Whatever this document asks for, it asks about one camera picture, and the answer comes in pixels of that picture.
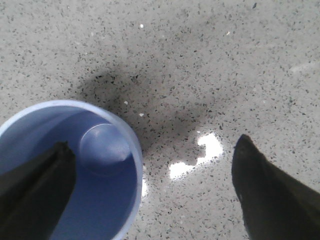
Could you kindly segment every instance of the speckled floor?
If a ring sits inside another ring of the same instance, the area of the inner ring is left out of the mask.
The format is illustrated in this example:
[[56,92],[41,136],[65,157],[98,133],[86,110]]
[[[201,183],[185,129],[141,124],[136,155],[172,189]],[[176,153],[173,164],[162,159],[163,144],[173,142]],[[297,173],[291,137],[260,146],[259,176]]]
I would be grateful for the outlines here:
[[320,2],[254,3],[1,1],[0,123],[53,99],[110,110],[144,155],[126,240],[246,240],[242,133],[320,191]]

